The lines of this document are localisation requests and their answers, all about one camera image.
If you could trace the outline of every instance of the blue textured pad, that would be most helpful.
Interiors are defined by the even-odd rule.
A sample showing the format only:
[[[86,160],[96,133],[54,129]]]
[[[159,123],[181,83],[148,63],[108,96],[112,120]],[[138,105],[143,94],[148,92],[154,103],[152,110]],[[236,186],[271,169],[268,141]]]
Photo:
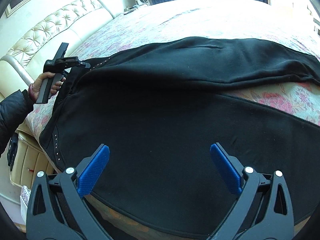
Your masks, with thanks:
[[[236,169],[216,144],[211,146],[210,154],[230,193],[239,196],[242,192],[241,177]]]
[[[81,198],[83,198],[85,195],[89,195],[92,192],[94,185],[97,183],[98,178],[109,161],[109,156],[109,147],[106,145],[102,146],[100,151],[82,172],[78,179],[77,188]]]

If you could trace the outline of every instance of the human hand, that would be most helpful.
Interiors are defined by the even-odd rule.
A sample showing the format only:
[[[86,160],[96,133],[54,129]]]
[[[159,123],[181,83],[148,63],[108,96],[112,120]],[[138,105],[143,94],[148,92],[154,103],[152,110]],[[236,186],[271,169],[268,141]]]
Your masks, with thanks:
[[[32,84],[32,93],[35,96],[35,100],[38,99],[39,97],[39,92],[40,92],[40,87],[44,79],[46,78],[52,78],[54,77],[55,73],[51,72],[45,72],[40,74],[35,82]],[[61,81],[56,82],[55,84],[52,85],[50,93],[54,96],[62,86],[62,82],[64,82],[66,78],[62,78]]]

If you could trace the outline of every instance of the pink bangle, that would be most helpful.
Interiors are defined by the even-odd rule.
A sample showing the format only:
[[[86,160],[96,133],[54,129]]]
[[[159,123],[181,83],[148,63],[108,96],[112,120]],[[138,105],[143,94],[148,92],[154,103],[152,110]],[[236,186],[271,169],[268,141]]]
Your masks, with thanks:
[[[30,84],[30,86],[29,86],[29,97],[30,97],[31,100],[35,103],[37,100],[36,100],[35,95],[34,95],[33,92],[32,92],[32,85],[33,85],[33,83]]]

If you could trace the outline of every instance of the person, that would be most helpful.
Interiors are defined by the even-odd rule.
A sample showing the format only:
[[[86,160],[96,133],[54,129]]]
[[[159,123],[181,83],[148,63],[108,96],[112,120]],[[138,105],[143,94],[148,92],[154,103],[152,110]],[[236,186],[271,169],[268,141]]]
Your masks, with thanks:
[[[52,78],[54,75],[51,72],[42,73],[33,84],[30,84],[28,90],[22,92],[18,90],[0,102],[0,156],[5,151],[14,131],[33,111],[33,104],[38,99],[42,81],[46,78]],[[56,82],[51,87],[50,93],[55,95],[65,80],[63,78]]]

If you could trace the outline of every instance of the black jacket sleeve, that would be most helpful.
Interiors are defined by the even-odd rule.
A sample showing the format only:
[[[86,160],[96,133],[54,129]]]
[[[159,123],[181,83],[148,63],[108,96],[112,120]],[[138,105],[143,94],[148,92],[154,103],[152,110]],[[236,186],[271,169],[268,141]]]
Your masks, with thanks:
[[[32,111],[33,101],[27,90],[18,90],[0,102],[0,155],[14,131]]]

